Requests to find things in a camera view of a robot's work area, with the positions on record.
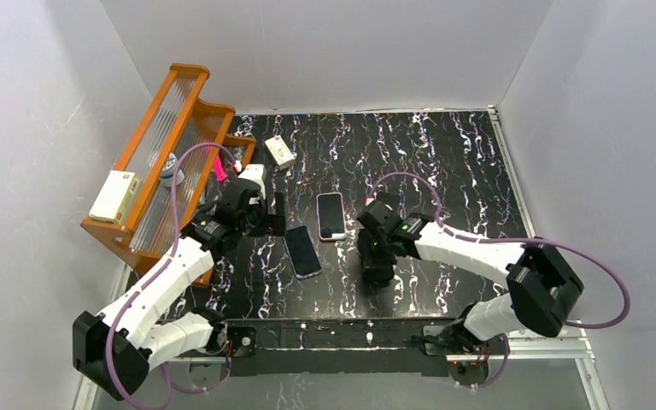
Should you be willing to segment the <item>blue smartphone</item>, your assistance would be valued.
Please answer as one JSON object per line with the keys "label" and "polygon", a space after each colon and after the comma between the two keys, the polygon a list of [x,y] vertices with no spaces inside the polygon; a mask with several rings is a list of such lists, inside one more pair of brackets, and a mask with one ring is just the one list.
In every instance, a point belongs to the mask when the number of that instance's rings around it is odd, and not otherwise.
{"label": "blue smartphone", "polygon": [[305,225],[290,228],[285,233],[284,242],[293,272],[299,280],[317,276],[322,272],[313,240]]}

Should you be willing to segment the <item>black phone case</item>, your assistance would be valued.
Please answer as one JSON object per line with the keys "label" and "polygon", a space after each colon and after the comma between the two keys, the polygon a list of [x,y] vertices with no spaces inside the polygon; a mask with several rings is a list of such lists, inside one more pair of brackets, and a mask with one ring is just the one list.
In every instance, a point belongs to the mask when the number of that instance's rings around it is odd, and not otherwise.
{"label": "black phone case", "polygon": [[365,283],[386,287],[394,279],[395,260],[362,259],[361,277]]}

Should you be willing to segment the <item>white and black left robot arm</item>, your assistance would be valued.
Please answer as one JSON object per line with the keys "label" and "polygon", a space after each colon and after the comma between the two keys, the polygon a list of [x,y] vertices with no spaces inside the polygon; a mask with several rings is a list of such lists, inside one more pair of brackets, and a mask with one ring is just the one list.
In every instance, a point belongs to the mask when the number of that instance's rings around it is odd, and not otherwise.
{"label": "white and black left robot arm", "polygon": [[221,197],[200,207],[179,231],[170,251],[119,299],[73,322],[73,367],[117,401],[134,398],[149,373],[173,358],[206,348],[224,328],[221,313],[198,308],[165,324],[161,316],[175,299],[245,237],[282,237],[285,198],[275,194],[275,211],[262,185],[231,181]]}

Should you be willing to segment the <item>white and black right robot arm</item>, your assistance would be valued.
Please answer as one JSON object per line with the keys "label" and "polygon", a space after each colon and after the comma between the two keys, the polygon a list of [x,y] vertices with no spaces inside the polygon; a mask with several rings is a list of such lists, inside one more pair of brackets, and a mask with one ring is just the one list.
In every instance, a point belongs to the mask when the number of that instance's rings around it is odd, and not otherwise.
{"label": "white and black right robot arm", "polygon": [[553,245],[496,243],[465,231],[449,232],[425,214],[402,218],[371,201],[357,216],[357,246],[366,280],[382,282],[400,257],[446,263],[505,290],[466,307],[429,342],[478,345],[500,334],[529,330],[556,337],[583,292],[583,283]]}

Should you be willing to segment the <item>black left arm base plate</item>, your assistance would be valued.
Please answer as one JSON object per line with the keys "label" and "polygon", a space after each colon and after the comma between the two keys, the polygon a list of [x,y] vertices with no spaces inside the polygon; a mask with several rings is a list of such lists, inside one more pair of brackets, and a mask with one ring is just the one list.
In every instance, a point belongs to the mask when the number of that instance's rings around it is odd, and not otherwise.
{"label": "black left arm base plate", "polygon": [[198,388],[213,388],[225,382],[256,354],[256,329],[244,325],[219,325],[205,348],[190,356],[189,375]]}

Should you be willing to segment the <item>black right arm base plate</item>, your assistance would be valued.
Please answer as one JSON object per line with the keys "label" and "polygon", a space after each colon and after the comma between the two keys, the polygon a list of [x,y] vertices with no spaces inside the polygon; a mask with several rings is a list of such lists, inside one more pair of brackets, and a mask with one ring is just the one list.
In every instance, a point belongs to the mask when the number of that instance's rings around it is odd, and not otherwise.
{"label": "black right arm base plate", "polygon": [[419,346],[428,356],[442,356],[455,384],[471,390],[488,387],[506,370],[511,352],[506,335],[480,341],[470,333],[455,335],[449,325],[424,326]]}

